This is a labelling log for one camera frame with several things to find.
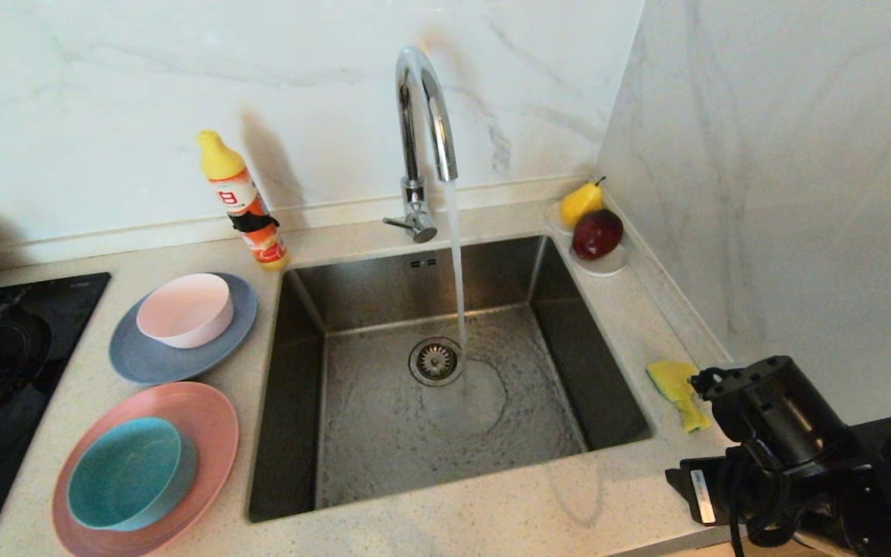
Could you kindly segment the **blue-grey plate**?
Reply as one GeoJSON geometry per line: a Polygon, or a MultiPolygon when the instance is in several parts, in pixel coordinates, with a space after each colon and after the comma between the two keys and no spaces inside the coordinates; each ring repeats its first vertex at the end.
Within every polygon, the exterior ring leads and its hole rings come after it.
{"type": "Polygon", "coordinates": [[[195,348],[178,349],[146,337],[135,321],[145,299],[124,314],[109,344],[114,371],[126,381],[159,385],[189,380],[215,369],[232,356],[250,335],[258,314],[257,290],[240,276],[218,274],[230,286],[234,319],[219,337],[195,348]]]}

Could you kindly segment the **black induction cooktop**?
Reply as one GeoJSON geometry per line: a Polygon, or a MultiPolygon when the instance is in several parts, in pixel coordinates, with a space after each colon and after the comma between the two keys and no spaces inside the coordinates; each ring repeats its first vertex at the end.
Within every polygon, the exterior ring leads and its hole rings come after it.
{"type": "Polygon", "coordinates": [[[0,514],[111,278],[98,272],[0,288],[0,514]]]}

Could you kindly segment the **round metal drain strainer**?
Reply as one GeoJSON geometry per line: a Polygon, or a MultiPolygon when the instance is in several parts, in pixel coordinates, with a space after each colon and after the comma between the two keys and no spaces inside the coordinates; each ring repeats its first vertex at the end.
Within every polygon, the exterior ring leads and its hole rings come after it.
{"type": "Polygon", "coordinates": [[[445,387],[463,374],[463,349],[448,337],[425,338],[411,349],[408,370],[426,387],[445,387]]]}

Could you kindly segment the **stainless steel sink basin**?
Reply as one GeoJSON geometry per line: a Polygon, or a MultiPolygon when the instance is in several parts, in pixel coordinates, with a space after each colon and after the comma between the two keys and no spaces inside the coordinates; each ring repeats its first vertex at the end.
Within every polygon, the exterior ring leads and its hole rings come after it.
{"type": "Polygon", "coordinates": [[[291,269],[277,304],[248,517],[272,521],[651,437],[551,237],[291,269]],[[415,381],[448,337],[463,374],[415,381]]]}

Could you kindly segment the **yellow pear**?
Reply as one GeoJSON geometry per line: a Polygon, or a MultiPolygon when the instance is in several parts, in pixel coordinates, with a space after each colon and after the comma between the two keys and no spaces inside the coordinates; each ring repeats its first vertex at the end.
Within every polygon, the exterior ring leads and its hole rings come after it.
{"type": "Polygon", "coordinates": [[[566,229],[574,229],[584,215],[603,208],[602,184],[605,180],[606,177],[602,176],[600,179],[588,181],[560,200],[559,218],[566,229]]]}

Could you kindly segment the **pale pink bowl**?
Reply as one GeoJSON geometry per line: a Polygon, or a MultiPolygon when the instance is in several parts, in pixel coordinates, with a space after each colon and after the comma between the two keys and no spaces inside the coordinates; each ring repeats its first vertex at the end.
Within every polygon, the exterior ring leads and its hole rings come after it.
{"type": "Polygon", "coordinates": [[[135,327],[145,337],[176,349],[209,344],[234,319],[232,290],[214,274],[180,276],[142,300],[135,327]]]}

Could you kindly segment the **teal bowl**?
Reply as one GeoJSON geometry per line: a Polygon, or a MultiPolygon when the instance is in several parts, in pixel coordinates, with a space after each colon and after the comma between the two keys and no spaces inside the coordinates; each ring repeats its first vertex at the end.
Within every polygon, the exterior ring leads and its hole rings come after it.
{"type": "Polygon", "coordinates": [[[67,505],[84,528],[148,528],[184,500],[197,464],[196,447],[176,425],[138,417],[104,433],[78,459],[68,480],[67,505]]]}

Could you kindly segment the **yellow fish-shaped sponge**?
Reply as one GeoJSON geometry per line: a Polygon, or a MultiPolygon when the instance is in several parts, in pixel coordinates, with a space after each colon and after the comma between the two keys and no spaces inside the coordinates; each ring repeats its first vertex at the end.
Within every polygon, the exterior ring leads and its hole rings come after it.
{"type": "Polygon", "coordinates": [[[695,401],[697,392],[690,383],[699,370],[689,362],[657,361],[646,366],[647,376],[659,394],[678,410],[686,433],[711,428],[713,422],[695,401]]]}

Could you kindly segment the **pink plate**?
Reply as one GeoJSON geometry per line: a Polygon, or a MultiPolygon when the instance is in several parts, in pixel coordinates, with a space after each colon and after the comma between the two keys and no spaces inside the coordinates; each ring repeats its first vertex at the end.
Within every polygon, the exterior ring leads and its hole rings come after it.
{"type": "Polygon", "coordinates": [[[218,497],[237,448],[236,409],[211,385],[158,385],[117,403],[82,435],[61,469],[52,503],[54,532],[61,546],[75,557],[142,557],[175,542],[218,497]],[[93,443],[138,419],[166,420],[191,441],[196,452],[193,482],[181,501],[151,525],[128,531],[89,528],[72,514],[71,477],[93,443]]]}

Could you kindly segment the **yellow-capped orange dish soap bottle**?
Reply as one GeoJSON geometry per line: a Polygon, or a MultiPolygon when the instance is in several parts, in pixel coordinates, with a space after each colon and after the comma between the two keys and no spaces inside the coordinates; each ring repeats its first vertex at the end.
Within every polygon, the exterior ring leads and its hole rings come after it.
{"type": "Polygon", "coordinates": [[[196,137],[200,168],[225,208],[227,218],[240,234],[252,258],[268,271],[281,271],[288,264],[288,250],[243,156],[227,147],[213,130],[196,137]]]}

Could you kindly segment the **chrome gooseneck faucet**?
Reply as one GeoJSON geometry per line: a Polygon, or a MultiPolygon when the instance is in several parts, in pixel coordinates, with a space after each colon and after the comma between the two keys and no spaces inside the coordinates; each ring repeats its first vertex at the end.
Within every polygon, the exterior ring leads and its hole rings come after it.
{"type": "Polygon", "coordinates": [[[385,217],[383,223],[407,231],[413,242],[423,244],[435,239],[438,228],[425,198],[425,177],[418,168],[415,124],[418,102],[423,102],[436,173],[442,183],[459,177],[455,138],[441,82],[423,50],[416,46],[400,50],[395,64],[394,92],[405,165],[400,180],[404,216],[401,219],[385,217]]]}

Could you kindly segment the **dark red apple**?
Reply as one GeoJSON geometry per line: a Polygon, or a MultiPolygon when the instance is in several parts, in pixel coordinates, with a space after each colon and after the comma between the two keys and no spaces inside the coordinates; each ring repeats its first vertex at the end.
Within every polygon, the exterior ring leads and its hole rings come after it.
{"type": "Polygon", "coordinates": [[[572,251],[584,261],[607,256],[623,240],[623,220],[609,209],[595,210],[580,218],[574,228],[572,251]]]}

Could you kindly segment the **small white dish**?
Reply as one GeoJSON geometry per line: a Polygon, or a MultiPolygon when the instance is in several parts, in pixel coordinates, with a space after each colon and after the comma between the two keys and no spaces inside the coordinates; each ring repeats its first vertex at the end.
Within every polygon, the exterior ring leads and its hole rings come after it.
{"type": "Polygon", "coordinates": [[[572,251],[574,229],[566,229],[565,226],[562,225],[562,222],[560,222],[558,203],[553,203],[545,209],[544,219],[545,222],[547,222],[548,228],[551,229],[552,232],[555,232],[556,235],[566,237],[568,240],[569,257],[572,258],[574,264],[577,264],[585,274],[591,276],[611,276],[622,271],[622,269],[626,267],[626,264],[628,264],[628,249],[626,249],[626,246],[623,243],[623,240],[625,240],[625,231],[623,232],[622,242],[614,251],[611,251],[611,253],[603,258],[598,258],[596,261],[584,261],[577,257],[572,251]]]}

